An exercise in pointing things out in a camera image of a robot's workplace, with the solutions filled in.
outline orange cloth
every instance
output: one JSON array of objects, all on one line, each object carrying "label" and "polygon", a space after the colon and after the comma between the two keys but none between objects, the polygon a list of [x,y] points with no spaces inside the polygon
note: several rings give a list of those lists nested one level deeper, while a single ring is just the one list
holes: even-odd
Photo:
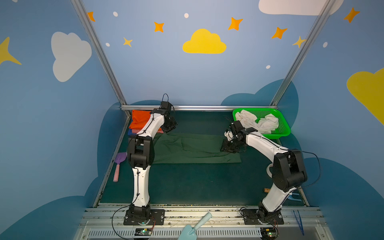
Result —
[{"label": "orange cloth", "polygon": [[132,110],[132,123],[129,125],[129,128],[141,130],[147,124],[150,117],[149,111]]},{"label": "orange cloth", "polygon": [[[132,129],[132,133],[133,134],[137,134],[138,132],[140,132],[141,129]],[[164,133],[163,130],[161,130],[161,128],[157,131],[157,133]]]}]

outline white cloth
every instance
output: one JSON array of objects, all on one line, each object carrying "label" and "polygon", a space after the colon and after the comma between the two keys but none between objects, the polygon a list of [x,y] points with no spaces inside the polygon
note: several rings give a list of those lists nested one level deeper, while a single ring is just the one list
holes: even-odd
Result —
[{"label": "white cloth", "polygon": [[271,131],[276,130],[279,127],[279,119],[273,114],[268,114],[264,118],[260,118],[259,122],[256,123],[257,117],[246,111],[241,110],[235,114],[236,120],[239,120],[243,127],[253,127],[262,134],[271,134]]}]

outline aluminum frame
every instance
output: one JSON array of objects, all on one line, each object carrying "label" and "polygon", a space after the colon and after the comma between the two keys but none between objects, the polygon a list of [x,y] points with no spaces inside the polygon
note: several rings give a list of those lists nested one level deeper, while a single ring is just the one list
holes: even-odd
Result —
[{"label": "aluminum frame", "polygon": [[[121,110],[153,110],[158,108],[159,105],[122,105]],[[217,112],[229,112],[236,108],[275,108],[277,106],[220,106],[220,105],[175,105],[176,111],[217,111]]]},{"label": "aluminum frame", "polygon": [[81,0],[71,0],[77,15],[80,18],[81,23],[83,24],[85,31],[88,34],[89,39],[91,40],[91,43],[93,45],[93,48],[95,52],[97,53],[97,56],[100,59],[101,65],[104,68],[105,73],[107,74],[107,77],[109,81],[111,82],[111,85],[116,93],[116,96],[118,97],[121,105],[127,104],[125,101],[125,97],[123,92],[121,91],[121,88],[119,86],[119,83],[116,79],[115,74],[113,73],[112,67],[109,64],[109,61],[107,59],[107,56],[105,55],[105,52],[103,48],[101,47],[101,43],[99,41],[99,38],[97,37],[96,31],[93,28],[93,25],[88,17],[87,11],[85,9],[85,6]]},{"label": "aluminum frame", "polygon": [[119,152],[119,148],[120,148],[121,142],[122,142],[122,140],[124,138],[125,132],[127,131],[130,119],[131,119],[130,116],[127,116],[127,119],[126,119],[126,121],[124,123],[124,126],[122,128],[122,131],[121,131],[118,143],[116,145],[115,151],[113,152],[112,159],[111,159],[111,161],[109,163],[107,172],[104,175],[104,179],[103,179],[103,181],[102,181],[102,183],[100,185],[99,192],[98,192],[97,197],[96,197],[96,199],[95,199],[95,201],[93,203],[93,207],[97,207],[99,202],[100,202],[100,200],[101,200],[101,196],[103,195],[103,191],[104,191],[105,185],[107,184],[109,175],[111,174],[113,164],[115,163],[115,158],[116,158],[116,156],[117,156],[117,154]]},{"label": "aluminum frame", "polygon": [[[112,230],[111,217],[121,206],[126,206],[126,204],[100,204],[97,208],[86,209],[74,239],[118,239],[118,236],[116,236]],[[257,233],[253,232],[250,234],[250,230],[257,231],[260,227],[272,227],[271,225],[245,225],[243,217],[239,213],[239,209],[241,207],[258,208],[257,206],[151,205],[151,209],[165,209],[166,211],[164,216],[164,225],[155,226],[155,231],[160,231],[161,233],[154,233],[151,238],[177,238],[177,234],[179,234],[182,228],[184,228],[187,224],[192,226],[195,225],[206,214],[206,212],[210,212],[212,214],[212,218],[205,225],[203,225],[200,230],[214,231],[215,234],[213,235],[212,233],[207,234],[199,232],[199,239],[223,237],[252,237],[251,239],[255,239],[258,237],[256,236]],[[327,222],[318,207],[283,207],[281,214],[284,218],[285,224],[279,225],[279,228],[298,228],[293,210],[300,212],[303,227],[316,228],[319,239],[333,240]],[[143,226],[124,226],[123,220],[125,211],[126,209],[121,209],[115,213],[113,225],[116,231],[131,231],[130,233],[126,233],[124,237],[133,239],[131,237],[132,235],[130,235],[132,234],[132,231],[136,228],[143,228]],[[241,233],[225,235],[222,233],[218,234],[217,232],[228,229],[233,229]]]},{"label": "aluminum frame", "polygon": [[299,53],[297,54],[295,60],[293,61],[293,64],[291,68],[289,69],[287,75],[285,76],[283,82],[281,83],[279,89],[277,90],[275,96],[273,97],[271,101],[271,106],[277,106],[279,103],[281,97],[283,96],[285,90],[287,89],[288,85],[291,83],[293,77],[295,76],[297,70],[299,69],[300,65],[302,64],[305,56],[308,54],[311,46],[315,42],[317,36],[319,35],[321,29],[323,28],[325,22],[327,21],[328,17],[330,16],[331,8],[333,4],[336,2],[336,0],[327,0],[320,11],[320,14],[318,15],[316,21],[314,22],[310,32],[307,35],[306,41],[304,42],[304,45],[300,48]]}]

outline orange star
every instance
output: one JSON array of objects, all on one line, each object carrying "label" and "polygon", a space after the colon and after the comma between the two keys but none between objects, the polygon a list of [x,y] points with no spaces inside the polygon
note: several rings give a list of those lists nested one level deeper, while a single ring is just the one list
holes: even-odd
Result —
[{"label": "orange star", "polygon": [[95,22],[95,19],[93,18],[93,12],[89,12],[89,13],[88,13],[88,16],[89,16],[89,19],[90,19],[91,21],[94,21],[94,22]]},{"label": "orange star", "polygon": [[155,26],[156,26],[155,31],[161,31],[163,33],[163,25],[164,23],[155,22]]},{"label": "orange star", "polygon": [[239,30],[239,24],[241,23],[241,21],[243,21],[243,20],[242,19],[236,20],[236,19],[232,18],[232,22],[231,22],[231,25],[229,26],[228,30],[236,29],[238,31]]},{"label": "orange star", "polygon": [[283,36],[283,33],[287,30],[288,28],[286,29],[280,29],[280,28],[277,28],[276,29],[276,33],[275,35],[272,37],[272,38],[280,38]]},{"label": "orange star", "polygon": [[354,18],[357,14],[359,14],[359,13],[360,13],[360,12],[355,11],[355,9],[352,8],[351,12],[350,12],[350,13],[349,13],[343,20],[348,20],[349,23],[351,23],[352,20],[353,20],[353,18]]}]

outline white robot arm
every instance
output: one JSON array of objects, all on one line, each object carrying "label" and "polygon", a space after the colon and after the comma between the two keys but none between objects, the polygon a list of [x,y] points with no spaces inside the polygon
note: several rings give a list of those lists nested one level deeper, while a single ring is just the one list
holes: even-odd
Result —
[{"label": "white robot arm", "polygon": [[259,203],[257,219],[261,224],[274,220],[281,223],[280,209],[289,195],[307,180],[303,156],[299,150],[286,147],[267,139],[254,128],[245,129],[240,121],[232,122],[224,134],[222,151],[239,152],[245,143],[264,154],[273,163],[273,185]]},{"label": "white robot arm", "polygon": [[134,195],[126,213],[126,219],[131,222],[124,221],[125,225],[146,225],[151,217],[148,179],[155,157],[153,137],[160,127],[164,132],[176,127],[175,118],[170,116],[171,107],[172,104],[162,101],[159,108],[151,111],[151,117],[143,129],[129,138],[127,158],[134,176]]}]

